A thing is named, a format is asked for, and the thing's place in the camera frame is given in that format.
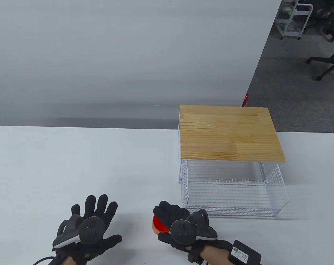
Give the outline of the person's left hand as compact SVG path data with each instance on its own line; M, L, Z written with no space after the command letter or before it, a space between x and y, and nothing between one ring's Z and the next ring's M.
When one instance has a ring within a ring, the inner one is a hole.
M80 214L80 206L73 205L71 217L60 224L52 243L55 257L50 264L86 265L121 243L122 236L119 234L104 239L117 208L116 202L108 203L106 194L99 198L89 195L85 201L83 216Z

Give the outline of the person's right hand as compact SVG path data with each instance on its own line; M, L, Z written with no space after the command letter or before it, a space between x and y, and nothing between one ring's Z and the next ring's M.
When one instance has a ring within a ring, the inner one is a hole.
M171 205L166 201L161 201L153 209L153 214L168 228L174 221L186 219L190 212L177 205ZM191 263L202 264L206 261L211 265L233 265L228 260L231 250L230 242L224 240L197 240L190 246L177 243L169 233L159 233L158 240L171 247L188 253L188 261Z

